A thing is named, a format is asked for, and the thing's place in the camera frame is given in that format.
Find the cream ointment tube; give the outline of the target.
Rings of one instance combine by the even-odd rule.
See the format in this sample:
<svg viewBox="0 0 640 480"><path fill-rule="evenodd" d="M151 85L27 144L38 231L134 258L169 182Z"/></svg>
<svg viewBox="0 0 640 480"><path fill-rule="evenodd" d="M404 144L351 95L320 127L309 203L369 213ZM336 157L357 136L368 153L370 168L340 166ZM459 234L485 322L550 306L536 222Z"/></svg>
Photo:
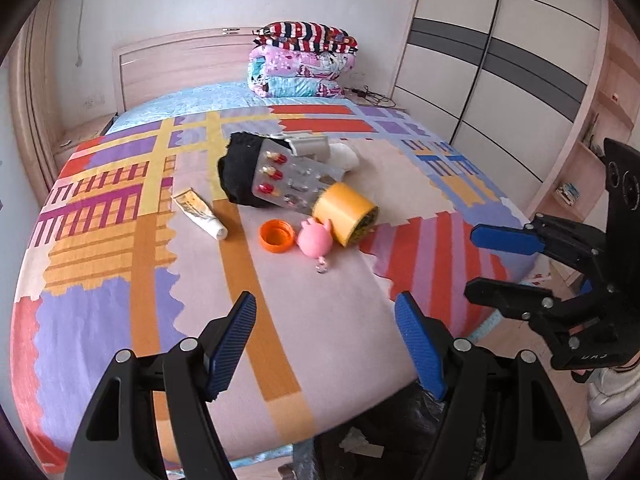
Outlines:
<svg viewBox="0 0 640 480"><path fill-rule="evenodd" d="M175 194L172 196L172 200L194 224L209 236L218 242L227 238L228 229L193 188Z"/></svg>

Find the silver pill blister pack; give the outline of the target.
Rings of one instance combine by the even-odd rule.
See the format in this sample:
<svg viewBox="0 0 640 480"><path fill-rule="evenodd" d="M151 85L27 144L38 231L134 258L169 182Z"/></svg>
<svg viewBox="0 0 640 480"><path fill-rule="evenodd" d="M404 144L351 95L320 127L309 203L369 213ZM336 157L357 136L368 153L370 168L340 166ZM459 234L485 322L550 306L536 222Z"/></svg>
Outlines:
<svg viewBox="0 0 640 480"><path fill-rule="evenodd" d="M275 140L265 139L257 157L252 192L261 200L310 216L319 197L345 171L308 157L296 156Z"/></svg>

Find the orange bottle cap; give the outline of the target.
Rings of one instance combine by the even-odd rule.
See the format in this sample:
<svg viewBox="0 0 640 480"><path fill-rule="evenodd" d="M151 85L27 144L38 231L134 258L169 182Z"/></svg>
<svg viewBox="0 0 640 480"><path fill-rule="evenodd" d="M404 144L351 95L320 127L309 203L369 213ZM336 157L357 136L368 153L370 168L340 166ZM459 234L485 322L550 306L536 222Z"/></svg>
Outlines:
<svg viewBox="0 0 640 480"><path fill-rule="evenodd" d="M266 252L282 254L292 248L295 243L296 233L294 228L286 221L271 219L263 223L258 230L260 246Z"/></svg>

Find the light blue bed quilt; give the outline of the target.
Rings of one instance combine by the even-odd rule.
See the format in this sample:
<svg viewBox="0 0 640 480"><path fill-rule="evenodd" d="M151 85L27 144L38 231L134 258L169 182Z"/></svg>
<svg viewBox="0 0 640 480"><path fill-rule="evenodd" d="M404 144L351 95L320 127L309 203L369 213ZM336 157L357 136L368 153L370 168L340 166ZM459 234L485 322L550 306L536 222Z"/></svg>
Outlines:
<svg viewBox="0 0 640 480"><path fill-rule="evenodd" d="M124 114L117 116L106 135L158 122L166 118L210 112L211 110L231 110L232 108L261 107L270 105L310 105L344 104L352 101L358 106L386 108L388 112L366 112L366 115L395 116L394 101L382 94L370 92L368 88L349 90L334 98L306 96L306 98L262 98L255 94L245 81L228 81L220 84L182 89L145 102Z"/></svg>

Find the colourful patterned bed mat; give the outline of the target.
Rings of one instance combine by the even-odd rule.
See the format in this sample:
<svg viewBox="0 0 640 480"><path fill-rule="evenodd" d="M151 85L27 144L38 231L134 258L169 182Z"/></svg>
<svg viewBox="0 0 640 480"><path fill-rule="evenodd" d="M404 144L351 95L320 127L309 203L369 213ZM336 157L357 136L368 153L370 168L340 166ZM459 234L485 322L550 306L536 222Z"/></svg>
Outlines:
<svg viewBox="0 0 640 480"><path fill-rule="evenodd" d="M488 310L464 285L521 281L533 259L475 247L479 223L518 228L518 207L462 154L409 116L344 104L243 107L166 118L88 141L66 162L18 278L11 382L42 468L65 469L82 414L112 356L169 350L251 292L257 321L229 389L211 406L224 449L243 457L346 422L404 388L414 368L393 316L406 290L457 336ZM218 159L232 133L310 131L348 144L346 182L380 215L334 247L325 274L297 248L272 254L260 226L294 211L230 203ZM228 229L215 240L172 196L189 188Z"/></svg>

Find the white cardboard tube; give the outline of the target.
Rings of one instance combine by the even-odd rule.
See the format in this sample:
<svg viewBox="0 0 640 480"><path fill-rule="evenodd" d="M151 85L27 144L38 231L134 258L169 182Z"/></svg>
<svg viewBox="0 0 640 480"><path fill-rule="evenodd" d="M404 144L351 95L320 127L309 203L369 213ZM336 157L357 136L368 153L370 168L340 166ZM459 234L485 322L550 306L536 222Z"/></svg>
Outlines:
<svg viewBox="0 0 640 480"><path fill-rule="evenodd" d="M359 157L346 143L330 143L329 158L326 163L332 167L341 169L345 172L355 170L359 167Z"/></svg>

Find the pink pig toy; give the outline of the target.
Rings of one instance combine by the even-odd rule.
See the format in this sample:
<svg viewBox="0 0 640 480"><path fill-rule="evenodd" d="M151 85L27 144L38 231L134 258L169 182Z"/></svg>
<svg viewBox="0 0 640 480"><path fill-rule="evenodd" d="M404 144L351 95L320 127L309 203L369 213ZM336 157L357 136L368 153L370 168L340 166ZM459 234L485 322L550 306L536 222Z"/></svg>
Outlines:
<svg viewBox="0 0 640 480"><path fill-rule="evenodd" d="M314 217L305 219L300 225L296 244L300 251L316 262L316 271L325 274L329 269L326 256L333 246L332 223L319 221Z"/></svg>

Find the black trash bag bin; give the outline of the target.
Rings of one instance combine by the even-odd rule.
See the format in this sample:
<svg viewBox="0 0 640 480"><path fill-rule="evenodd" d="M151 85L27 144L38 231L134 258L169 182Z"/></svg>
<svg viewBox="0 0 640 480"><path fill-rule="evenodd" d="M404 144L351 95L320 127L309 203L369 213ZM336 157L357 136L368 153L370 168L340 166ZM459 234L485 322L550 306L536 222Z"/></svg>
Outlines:
<svg viewBox="0 0 640 480"><path fill-rule="evenodd" d="M344 424L297 442L285 479L425 479L450 393L413 382Z"/></svg>

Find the yellow tape roll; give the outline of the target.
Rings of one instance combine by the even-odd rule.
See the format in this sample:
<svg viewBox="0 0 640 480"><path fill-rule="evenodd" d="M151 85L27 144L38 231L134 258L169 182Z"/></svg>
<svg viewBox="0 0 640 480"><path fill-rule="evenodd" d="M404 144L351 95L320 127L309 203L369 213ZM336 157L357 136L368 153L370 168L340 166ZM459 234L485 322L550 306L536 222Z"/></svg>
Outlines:
<svg viewBox="0 0 640 480"><path fill-rule="evenodd" d="M331 233L343 247L355 245L378 220L378 206L343 182L329 186L316 200L311 215L331 222Z"/></svg>

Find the pink cartoon folded quilt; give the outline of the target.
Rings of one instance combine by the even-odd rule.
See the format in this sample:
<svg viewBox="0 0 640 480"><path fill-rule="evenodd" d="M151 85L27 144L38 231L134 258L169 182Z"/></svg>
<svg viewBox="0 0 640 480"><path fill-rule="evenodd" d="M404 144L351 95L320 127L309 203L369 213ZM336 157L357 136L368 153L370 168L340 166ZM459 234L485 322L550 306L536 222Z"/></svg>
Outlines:
<svg viewBox="0 0 640 480"><path fill-rule="evenodd" d="M271 46L250 51L247 84L262 98L334 98L343 89L337 81L355 66L351 53L299 52Z"/></svg>

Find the light wood headboard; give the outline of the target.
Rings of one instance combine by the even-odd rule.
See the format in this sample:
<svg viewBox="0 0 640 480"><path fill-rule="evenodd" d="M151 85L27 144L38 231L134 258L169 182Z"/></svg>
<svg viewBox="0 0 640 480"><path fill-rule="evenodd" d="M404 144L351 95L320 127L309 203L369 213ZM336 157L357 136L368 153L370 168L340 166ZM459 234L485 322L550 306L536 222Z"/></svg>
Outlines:
<svg viewBox="0 0 640 480"><path fill-rule="evenodd" d="M227 27L176 32L113 51L118 114L182 89L246 78L254 32Z"/></svg>

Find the black knitted cloth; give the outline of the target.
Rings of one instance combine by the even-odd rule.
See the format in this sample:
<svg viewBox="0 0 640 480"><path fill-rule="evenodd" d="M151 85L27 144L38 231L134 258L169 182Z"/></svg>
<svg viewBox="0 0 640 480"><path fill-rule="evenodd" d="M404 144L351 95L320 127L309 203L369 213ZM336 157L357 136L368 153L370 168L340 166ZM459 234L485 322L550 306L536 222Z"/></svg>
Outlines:
<svg viewBox="0 0 640 480"><path fill-rule="evenodd" d="M271 204L256 197L252 191L263 136L241 131L232 133L227 153L217 162L220 186L232 204L254 208L269 208Z"/></svg>

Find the white grey sliding wardrobe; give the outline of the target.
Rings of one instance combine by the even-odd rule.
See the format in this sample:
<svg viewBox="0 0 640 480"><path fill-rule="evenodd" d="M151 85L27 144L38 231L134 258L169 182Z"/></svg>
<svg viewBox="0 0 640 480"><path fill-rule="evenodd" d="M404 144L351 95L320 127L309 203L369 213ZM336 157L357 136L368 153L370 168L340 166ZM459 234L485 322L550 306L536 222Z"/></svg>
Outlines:
<svg viewBox="0 0 640 480"><path fill-rule="evenodd" d="M520 207L570 137L603 0L418 0L394 101Z"/></svg>

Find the striped folded blanket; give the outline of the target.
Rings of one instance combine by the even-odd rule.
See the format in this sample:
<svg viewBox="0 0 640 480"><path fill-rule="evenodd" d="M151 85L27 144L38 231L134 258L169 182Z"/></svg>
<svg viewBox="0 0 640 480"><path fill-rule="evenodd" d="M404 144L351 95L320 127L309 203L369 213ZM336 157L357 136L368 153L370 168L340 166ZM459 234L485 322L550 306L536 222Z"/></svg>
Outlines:
<svg viewBox="0 0 640 480"><path fill-rule="evenodd" d="M344 29L316 22L273 22L254 29L254 45L275 47L287 51L320 54L358 51L358 42Z"/></svg>

